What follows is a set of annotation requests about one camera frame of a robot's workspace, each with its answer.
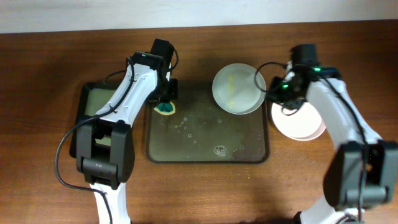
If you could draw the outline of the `green yellow sponge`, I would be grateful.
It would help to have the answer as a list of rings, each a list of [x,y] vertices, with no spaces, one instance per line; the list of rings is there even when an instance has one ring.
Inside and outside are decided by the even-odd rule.
[[[172,101],[162,102],[155,106],[154,111],[164,116],[170,116],[176,112],[175,105]]]

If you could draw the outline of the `white plate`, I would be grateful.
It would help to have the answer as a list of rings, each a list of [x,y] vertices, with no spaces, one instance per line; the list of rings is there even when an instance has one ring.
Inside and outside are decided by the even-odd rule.
[[[310,103],[304,103],[299,110],[294,111],[273,103],[271,119],[283,135],[297,141],[316,139],[326,130],[320,114]]]
[[[248,114],[257,110],[267,90],[263,76],[256,68],[233,63],[214,77],[211,91],[218,106],[231,114]]]

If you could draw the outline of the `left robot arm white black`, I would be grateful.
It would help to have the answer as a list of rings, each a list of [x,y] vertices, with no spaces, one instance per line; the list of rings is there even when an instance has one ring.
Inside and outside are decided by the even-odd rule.
[[[126,182],[134,167],[133,122],[148,97],[167,91],[174,66],[159,59],[128,58],[124,78],[112,97],[78,125],[76,168],[89,183],[100,223],[130,223]]]

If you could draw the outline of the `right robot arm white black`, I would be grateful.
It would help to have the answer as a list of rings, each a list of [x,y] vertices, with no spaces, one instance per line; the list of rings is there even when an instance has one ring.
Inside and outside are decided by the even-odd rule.
[[[298,212],[295,223],[362,223],[367,209],[389,203],[397,181],[397,143],[385,141],[355,107],[335,67],[283,63],[266,98],[289,110],[310,103],[323,120],[336,154],[323,179],[323,196]]]

